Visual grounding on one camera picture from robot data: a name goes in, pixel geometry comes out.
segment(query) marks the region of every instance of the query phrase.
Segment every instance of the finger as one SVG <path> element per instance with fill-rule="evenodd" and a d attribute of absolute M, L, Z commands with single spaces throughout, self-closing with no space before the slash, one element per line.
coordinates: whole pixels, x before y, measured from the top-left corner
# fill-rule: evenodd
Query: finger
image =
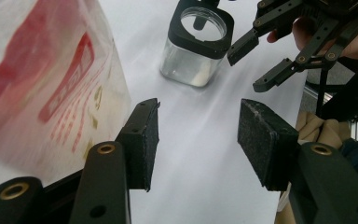
<path fill-rule="evenodd" d="M 314 33 L 313 27 L 313 21 L 307 18 L 299 18 L 293 23 L 292 33 L 298 49 L 302 50 L 310 42 Z"/>
<path fill-rule="evenodd" d="M 277 42 L 277 40 L 278 40 L 277 31 L 276 30 L 271 31 L 267 36 L 267 41 L 269 43 L 275 43 L 275 42 Z"/>

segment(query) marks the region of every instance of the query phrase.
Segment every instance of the screw hole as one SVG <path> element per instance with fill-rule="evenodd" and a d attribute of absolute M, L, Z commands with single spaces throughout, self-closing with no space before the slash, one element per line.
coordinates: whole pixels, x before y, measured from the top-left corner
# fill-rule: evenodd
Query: screw hole
<path fill-rule="evenodd" d="M 327 57 L 329 59 L 334 59 L 334 58 L 336 58 L 336 54 L 335 53 L 329 53 L 329 54 L 327 54 Z"/>
<path fill-rule="evenodd" d="M 21 196 L 25 191 L 27 191 L 29 185 L 25 182 L 17 183 L 10 185 L 9 187 L 2 190 L 0 193 L 0 199 L 2 200 L 11 200 Z"/>
<path fill-rule="evenodd" d="M 261 25 L 261 21 L 255 21 L 255 26 Z"/>
<path fill-rule="evenodd" d="M 312 151 L 324 156 L 330 156 L 331 154 L 333 154 L 330 148 L 327 147 L 313 146 L 311 149 Z"/>
<path fill-rule="evenodd" d="M 106 207 L 103 205 L 95 206 L 91 209 L 91 211 L 89 211 L 89 215 L 94 218 L 101 217 L 105 213 L 106 213 Z"/>
<path fill-rule="evenodd" d="M 113 145 L 104 145 L 104 146 L 98 147 L 97 151 L 100 154 L 108 154 L 108 153 L 113 152 L 115 149 L 116 148 Z"/>

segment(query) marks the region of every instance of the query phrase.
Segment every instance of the brass screw insert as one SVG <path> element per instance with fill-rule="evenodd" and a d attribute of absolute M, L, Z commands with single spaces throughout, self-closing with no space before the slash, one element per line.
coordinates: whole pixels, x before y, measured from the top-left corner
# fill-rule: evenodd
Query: brass screw insert
<path fill-rule="evenodd" d="M 312 149 L 313 152 L 318 153 L 320 155 L 324 156 L 331 156 L 333 152 L 328 147 L 322 147 L 322 146 L 311 146 L 310 149 Z"/>
<path fill-rule="evenodd" d="M 2 192 L 0 193 L 0 199 L 2 200 L 12 200 L 19 196 L 21 196 L 25 191 L 28 190 L 30 186 L 25 182 L 20 182 L 16 184 L 12 184 L 8 187 L 6 187 Z"/>
<path fill-rule="evenodd" d="M 303 63 L 303 62 L 305 62 L 305 57 L 304 56 L 299 56 L 298 60 Z"/>
<path fill-rule="evenodd" d="M 329 53 L 329 54 L 327 55 L 327 57 L 328 57 L 329 59 L 334 59 L 334 58 L 336 58 L 336 54 L 335 54 L 335 53 Z"/>
<path fill-rule="evenodd" d="M 116 147 L 114 145 L 106 144 L 106 145 L 102 145 L 102 146 L 98 147 L 97 151 L 100 154 L 108 154 L 108 153 L 113 152 L 115 149 L 116 149 Z"/>

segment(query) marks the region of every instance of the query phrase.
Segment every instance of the red logo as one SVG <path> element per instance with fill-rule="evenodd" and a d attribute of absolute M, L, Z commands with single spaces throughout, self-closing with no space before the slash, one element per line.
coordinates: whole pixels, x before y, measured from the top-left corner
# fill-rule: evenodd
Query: red logo
<path fill-rule="evenodd" d="M 94 51 L 89 36 L 84 34 L 81 38 L 74 59 L 69 66 L 60 86 L 50 97 L 39 113 L 39 119 L 47 122 L 60 107 L 62 102 L 72 93 L 77 84 L 89 71 L 94 62 Z"/>

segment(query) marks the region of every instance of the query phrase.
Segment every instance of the black mechanical linkage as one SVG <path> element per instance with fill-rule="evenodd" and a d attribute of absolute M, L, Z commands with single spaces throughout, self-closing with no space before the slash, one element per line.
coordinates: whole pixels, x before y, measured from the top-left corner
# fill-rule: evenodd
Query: black mechanical linkage
<path fill-rule="evenodd" d="M 89 150 L 69 223 L 131 223 L 126 159 L 119 142 Z"/>
<path fill-rule="evenodd" d="M 254 83 L 257 92 L 268 91 L 281 85 L 296 72 L 305 69 L 329 70 L 342 50 L 358 36 L 358 1 L 338 0 L 263 0 L 257 4 L 253 29 L 235 42 L 227 52 L 231 65 L 237 63 L 258 45 L 258 37 L 275 30 L 282 38 L 292 31 L 298 18 L 308 18 L 315 23 L 315 33 L 310 42 L 291 62 L 283 60 Z M 324 52 L 328 41 L 335 43 Z"/>

